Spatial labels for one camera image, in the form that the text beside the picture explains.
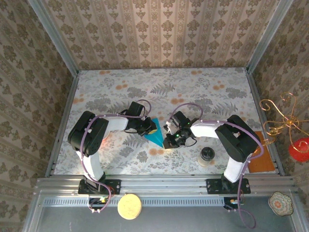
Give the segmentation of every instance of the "wooden board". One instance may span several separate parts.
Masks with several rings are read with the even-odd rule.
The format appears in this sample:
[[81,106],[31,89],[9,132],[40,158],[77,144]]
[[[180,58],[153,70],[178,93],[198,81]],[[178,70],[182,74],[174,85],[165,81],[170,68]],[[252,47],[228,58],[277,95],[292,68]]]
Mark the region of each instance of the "wooden board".
[[[260,140],[264,140],[263,134],[261,131],[255,131],[255,133],[259,136]],[[256,152],[252,154],[252,156],[258,155],[260,150],[258,149]],[[253,159],[249,163],[249,172],[250,173],[261,173],[261,172],[271,172],[275,170],[274,164],[271,160],[271,156],[267,149],[267,146],[264,147],[264,154],[256,159]]]

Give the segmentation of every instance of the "round yellow object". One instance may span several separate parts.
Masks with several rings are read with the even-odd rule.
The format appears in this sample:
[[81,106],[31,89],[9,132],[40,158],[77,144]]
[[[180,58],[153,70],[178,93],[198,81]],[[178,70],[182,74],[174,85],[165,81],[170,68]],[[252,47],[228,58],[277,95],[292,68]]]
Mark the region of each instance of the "round yellow object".
[[141,212],[141,201],[134,194],[123,196],[118,203],[118,213],[124,219],[132,220],[138,217]]

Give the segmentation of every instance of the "red ornament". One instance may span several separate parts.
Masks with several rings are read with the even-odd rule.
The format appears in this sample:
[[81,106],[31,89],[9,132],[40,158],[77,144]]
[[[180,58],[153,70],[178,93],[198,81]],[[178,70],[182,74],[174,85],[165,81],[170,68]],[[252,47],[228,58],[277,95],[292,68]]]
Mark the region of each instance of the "red ornament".
[[306,162],[309,160],[309,137],[308,138],[301,138],[297,140],[293,145],[302,152],[299,152],[293,148],[292,145],[289,146],[290,155],[299,162]]

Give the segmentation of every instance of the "gray floor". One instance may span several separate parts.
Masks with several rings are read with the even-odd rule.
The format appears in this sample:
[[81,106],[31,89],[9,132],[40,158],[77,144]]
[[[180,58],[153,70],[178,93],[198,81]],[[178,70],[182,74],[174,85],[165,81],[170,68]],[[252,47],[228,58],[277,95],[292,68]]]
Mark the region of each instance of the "gray floor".
[[[254,232],[292,232],[289,216],[276,216],[267,198],[246,199],[244,209],[257,221]],[[247,232],[238,213],[221,207],[144,207],[135,220],[122,219],[116,207],[92,214],[85,207],[44,208],[38,232]]]

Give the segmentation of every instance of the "damask wallpaper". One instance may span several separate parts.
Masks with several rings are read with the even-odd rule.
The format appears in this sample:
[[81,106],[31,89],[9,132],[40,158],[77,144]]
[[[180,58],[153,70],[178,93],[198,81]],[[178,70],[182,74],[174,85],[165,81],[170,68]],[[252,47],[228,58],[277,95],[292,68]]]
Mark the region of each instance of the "damask wallpaper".
[[33,9],[0,0],[0,228],[19,231],[43,177],[72,77]]
[[244,67],[279,0],[43,0],[80,70]]
[[[275,36],[260,60],[253,76],[261,98],[272,99],[285,114],[291,112],[293,102],[283,102],[280,93],[288,91],[297,96],[295,115],[309,119],[309,1],[294,0]],[[267,114],[269,119],[279,120],[275,111]],[[302,129],[309,131],[309,123]],[[302,202],[309,219],[309,162],[296,162],[289,156],[289,136],[280,134],[276,142],[287,174],[294,176],[299,186]],[[294,132],[293,140],[305,137]]]

